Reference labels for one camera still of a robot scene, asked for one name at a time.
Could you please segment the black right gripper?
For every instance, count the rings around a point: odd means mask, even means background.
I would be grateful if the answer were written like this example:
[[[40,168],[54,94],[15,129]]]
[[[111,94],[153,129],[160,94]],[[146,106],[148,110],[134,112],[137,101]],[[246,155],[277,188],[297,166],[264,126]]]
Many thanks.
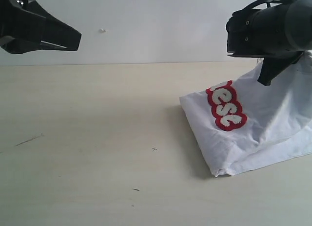
[[[257,81],[269,86],[302,55],[302,38],[295,27],[300,21],[300,6],[235,11],[226,23],[227,52],[236,58],[264,58]]]

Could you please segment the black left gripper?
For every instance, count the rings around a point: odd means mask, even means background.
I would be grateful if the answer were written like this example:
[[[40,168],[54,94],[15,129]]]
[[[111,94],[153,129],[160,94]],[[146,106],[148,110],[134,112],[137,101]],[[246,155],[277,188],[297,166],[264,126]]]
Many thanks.
[[[10,54],[38,50],[77,51],[82,34],[38,6],[28,11],[28,0],[0,0],[0,47]]]

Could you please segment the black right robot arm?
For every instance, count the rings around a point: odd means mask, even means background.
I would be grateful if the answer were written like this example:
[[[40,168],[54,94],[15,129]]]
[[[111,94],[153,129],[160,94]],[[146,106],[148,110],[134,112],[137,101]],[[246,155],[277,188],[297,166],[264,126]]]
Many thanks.
[[[312,0],[256,0],[226,23],[227,53],[262,58],[258,82],[268,86],[312,48]]]

